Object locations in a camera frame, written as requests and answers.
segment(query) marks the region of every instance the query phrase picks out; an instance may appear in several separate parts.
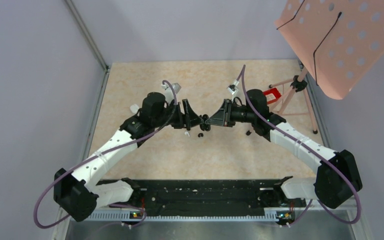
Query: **red object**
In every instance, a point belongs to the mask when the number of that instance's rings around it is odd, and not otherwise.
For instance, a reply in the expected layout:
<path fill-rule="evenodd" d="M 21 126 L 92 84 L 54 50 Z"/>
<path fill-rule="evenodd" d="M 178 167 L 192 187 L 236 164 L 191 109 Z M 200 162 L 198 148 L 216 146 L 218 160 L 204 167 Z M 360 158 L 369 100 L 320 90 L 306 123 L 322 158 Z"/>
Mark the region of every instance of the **red object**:
<path fill-rule="evenodd" d="M 271 88 L 262 92 L 267 98 L 267 104 L 276 102 L 282 95 L 277 88 Z"/>

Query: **white wall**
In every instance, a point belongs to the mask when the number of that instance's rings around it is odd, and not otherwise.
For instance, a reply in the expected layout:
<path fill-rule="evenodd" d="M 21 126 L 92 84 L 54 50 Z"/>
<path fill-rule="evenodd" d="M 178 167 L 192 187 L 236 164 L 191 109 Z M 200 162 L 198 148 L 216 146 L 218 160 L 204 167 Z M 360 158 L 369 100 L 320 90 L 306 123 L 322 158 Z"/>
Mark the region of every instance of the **white wall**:
<path fill-rule="evenodd" d="M 74 0 L 107 63 L 291 59 L 286 0 Z"/>
<path fill-rule="evenodd" d="M 62 0 L 0 0 L 0 240 L 46 240 L 33 207 L 80 160 L 103 71 Z M 49 194 L 42 223 L 56 219 Z"/>
<path fill-rule="evenodd" d="M 384 55 L 343 100 L 316 95 L 332 147 L 355 156 L 363 212 L 384 239 Z"/>

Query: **beige marble surface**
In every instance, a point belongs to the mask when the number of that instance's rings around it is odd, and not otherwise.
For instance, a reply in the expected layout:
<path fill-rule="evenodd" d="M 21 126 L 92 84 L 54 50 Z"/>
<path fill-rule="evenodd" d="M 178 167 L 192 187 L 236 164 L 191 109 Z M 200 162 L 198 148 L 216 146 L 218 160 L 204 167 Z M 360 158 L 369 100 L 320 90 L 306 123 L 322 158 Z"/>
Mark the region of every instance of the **beige marble surface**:
<path fill-rule="evenodd" d="M 111 67 L 90 152 L 102 146 L 125 119 L 129 106 L 142 104 L 149 92 L 162 92 L 162 80 L 179 83 L 178 101 L 188 99 L 198 114 L 211 116 L 229 98 L 226 87 L 246 64 L 247 90 L 263 91 L 268 85 L 290 79 L 300 72 L 298 62 L 288 60 L 175 61 L 114 63 Z M 245 101 L 242 92 L 238 97 Z M 306 111 L 302 93 L 295 94 L 285 111 Z M 308 115 L 285 116 L 298 131 L 322 143 L 314 135 Z M 105 176 L 107 179 L 262 179 L 285 176 L 312 177 L 312 171 L 287 150 L 254 134 L 246 136 L 249 124 L 233 128 L 212 126 L 204 132 L 195 127 L 190 137 L 183 129 L 168 126 L 124 157 Z"/>

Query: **gray floor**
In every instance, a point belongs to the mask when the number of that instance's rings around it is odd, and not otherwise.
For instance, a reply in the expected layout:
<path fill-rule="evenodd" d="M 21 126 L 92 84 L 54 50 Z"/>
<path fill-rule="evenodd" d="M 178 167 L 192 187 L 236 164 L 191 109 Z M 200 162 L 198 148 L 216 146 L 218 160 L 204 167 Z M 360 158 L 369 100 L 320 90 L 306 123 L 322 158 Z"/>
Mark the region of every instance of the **gray floor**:
<path fill-rule="evenodd" d="M 340 214 L 348 219 L 346 213 Z M 129 230 L 105 221 L 70 223 L 66 240 L 354 240 L 349 225 L 324 211 L 309 211 L 291 228 L 262 226 L 257 222 L 145 222 Z"/>

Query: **pink perforated panel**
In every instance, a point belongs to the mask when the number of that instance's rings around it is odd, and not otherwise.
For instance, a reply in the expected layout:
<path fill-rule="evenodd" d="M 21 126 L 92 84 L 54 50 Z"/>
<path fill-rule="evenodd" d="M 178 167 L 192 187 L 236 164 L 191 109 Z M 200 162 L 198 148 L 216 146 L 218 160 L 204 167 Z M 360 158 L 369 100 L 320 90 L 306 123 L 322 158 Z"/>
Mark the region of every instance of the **pink perforated panel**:
<path fill-rule="evenodd" d="M 343 99 L 384 53 L 384 0 L 288 0 L 274 22 L 315 78 L 333 99 Z"/>

